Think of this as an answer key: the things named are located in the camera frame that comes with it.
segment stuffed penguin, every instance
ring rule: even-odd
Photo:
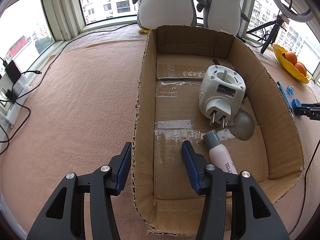
[[[206,0],[197,0],[203,6]],[[193,0],[141,0],[137,15],[138,25],[147,33],[161,25],[196,26],[197,16]]]
[[[204,8],[204,27],[213,30],[224,30],[236,35],[240,28],[240,18],[249,22],[241,11],[240,0],[206,0],[208,5],[197,4],[197,10]]]

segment metal screw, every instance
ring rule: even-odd
[[[216,166],[212,165],[212,164],[208,164],[207,165],[207,170],[209,171],[214,171],[216,169]]]
[[[104,165],[104,166],[101,167],[100,170],[101,171],[108,171],[108,170],[110,170],[110,167],[108,165]]]
[[[248,171],[243,171],[241,174],[242,174],[242,176],[244,176],[245,178],[250,177],[250,173],[249,173]]]
[[[75,176],[75,174],[73,172],[70,172],[66,175],[67,179],[73,179],[73,177]]]

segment sky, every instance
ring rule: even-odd
[[[7,8],[0,18],[0,56],[23,35],[29,37],[37,23],[46,24],[41,0],[19,0]]]

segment white charger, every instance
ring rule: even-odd
[[[212,65],[207,69],[199,91],[200,111],[210,119],[210,125],[216,122],[223,128],[238,112],[244,93],[244,80],[237,72]]]

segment yellow penguin feet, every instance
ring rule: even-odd
[[[145,33],[145,34],[148,34],[150,30],[148,29],[140,29],[138,30],[138,33]]]

